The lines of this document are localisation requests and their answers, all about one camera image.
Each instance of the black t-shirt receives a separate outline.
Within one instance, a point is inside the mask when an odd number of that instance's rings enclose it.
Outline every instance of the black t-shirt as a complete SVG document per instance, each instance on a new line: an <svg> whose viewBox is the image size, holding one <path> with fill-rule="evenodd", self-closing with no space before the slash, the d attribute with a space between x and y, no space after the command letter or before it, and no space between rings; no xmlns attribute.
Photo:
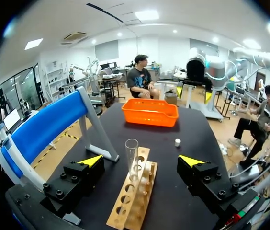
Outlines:
<svg viewBox="0 0 270 230"><path fill-rule="evenodd" d="M139 88L148 89L148 85L152 80L151 74L145 68L143 68L142 71L133 68L128 72L126 81L129 88L136 86ZM133 97L138 97L139 92L134 92L131 90L131 94Z"/></svg>

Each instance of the gray shirt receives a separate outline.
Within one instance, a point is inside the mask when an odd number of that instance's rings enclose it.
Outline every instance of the gray shirt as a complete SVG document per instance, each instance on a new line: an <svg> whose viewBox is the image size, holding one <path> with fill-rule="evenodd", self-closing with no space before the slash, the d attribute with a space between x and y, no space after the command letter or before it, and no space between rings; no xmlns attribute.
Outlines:
<svg viewBox="0 0 270 230"><path fill-rule="evenodd" d="M270 125L270 105L267 104L267 101L263 101L260 107L257 109L257 113L260 114L258 118L259 128L265 131L265 123Z"/></svg>

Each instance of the bolt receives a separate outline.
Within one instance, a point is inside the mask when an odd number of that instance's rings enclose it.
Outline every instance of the bolt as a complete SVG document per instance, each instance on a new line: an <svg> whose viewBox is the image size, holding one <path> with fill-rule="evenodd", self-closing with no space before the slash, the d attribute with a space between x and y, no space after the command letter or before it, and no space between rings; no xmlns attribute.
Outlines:
<svg viewBox="0 0 270 230"><path fill-rule="evenodd" d="M62 173L60 174L60 178L64 179L64 178L66 178L66 177L67 177L67 175L66 175L66 173L64 173L64 172L62 172Z"/></svg>
<svg viewBox="0 0 270 230"><path fill-rule="evenodd" d="M216 179L220 179L221 176L222 176L221 173L218 172L218 173L216 174Z"/></svg>
<svg viewBox="0 0 270 230"><path fill-rule="evenodd" d="M50 188L50 185L48 184L48 183L44 183L43 184L43 187L44 187L44 190L49 190L49 188Z"/></svg>
<svg viewBox="0 0 270 230"><path fill-rule="evenodd" d="M218 192L218 197L221 198L221 199L225 198L225 195L226 195L225 190L220 190L220 191Z"/></svg>
<svg viewBox="0 0 270 230"><path fill-rule="evenodd" d="M233 190L233 191L238 190L238 188L239 188L239 184L238 184L238 183L232 184L232 190Z"/></svg>
<svg viewBox="0 0 270 230"><path fill-rule="evenodd" d="M24 198L25 198L26 200L30 199L30 194L25 194L25 195L24 195Z"/></svg>
<svg viewBox="0 0 270 230"><path fill-rule="evenodd" d="M71 177L71 181L73 182L73 183L76 183L76 182L78 182L78 177L77 176L72 176Z"/></svg>
<svg viewBox="0 0 270 230"><path fill-rule="evenodd" d="M17 200L16 200L16 204L17 204L17 205L21 205L21 203L22 203L22 202L21 202L21 199L17 199Z"/></svg>
<svg viewBox="0 0 270 230"><path fill-rule="evenodd" d="M56 191L56 196L59 198L59 199L62 199L64 198L64 192L62 190L57 190Z"/></svg>
<svg viewBox="0 0 270 230"><path fill-rule="evenodd" d="M211 181L211 178L209 176L204 177L204 182L209 183Z"/></svg>

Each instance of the man in black t-shirt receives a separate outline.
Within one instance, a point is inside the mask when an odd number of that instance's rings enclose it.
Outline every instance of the man in black t-shirt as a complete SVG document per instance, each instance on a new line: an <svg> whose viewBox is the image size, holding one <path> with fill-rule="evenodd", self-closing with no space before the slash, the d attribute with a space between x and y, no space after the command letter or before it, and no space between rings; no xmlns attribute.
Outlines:
<svg viewBox="0 0 270 230"><path fill-rule="evenodd" d="M148 65L147 55L135 57L136 66L131 69L126 77L127 86L134 98L159 99L159 91L154 88L151 75L145 67Z"/></svg>

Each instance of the yellow tab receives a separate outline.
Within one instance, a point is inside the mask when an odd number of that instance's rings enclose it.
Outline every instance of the yellow tab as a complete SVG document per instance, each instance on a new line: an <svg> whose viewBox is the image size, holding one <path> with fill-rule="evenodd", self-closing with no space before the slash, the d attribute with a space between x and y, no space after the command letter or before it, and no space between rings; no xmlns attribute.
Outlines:
<svg viewBox="0 0 270 230"><path fill-rule="evenodd" d="M208 101L211 99L212 93L211 92L206 92L205 93L205 104L208 103Z"/></svg>
<svg viewBox="0 0 270 230"><path fill-rule="evenodd" d="M96 156L96 157L89 158L87 160L79 161L76 163L84 163L84 164L89 165L89 167L91 168L98 161L98 159L100 159L101 157L103 157L103 156L102 155Z"/></svg>
<svg viewBox="0 0 270 230"><path fill-rule="evenodd" d="M198 161L198 160L195 160L193 158L185 157L182 155L179 155L179 157L181 157L183 159L183 161L185 161L191 167L193 167L195 164L198 164L198 163L205 163L203 161Z"/></svg>
<svg viewBox="0 0 270 230"><path fill-rule="evenodd" d="M177 87L177 93L179 98L181 98L183 87Z"/></svg>

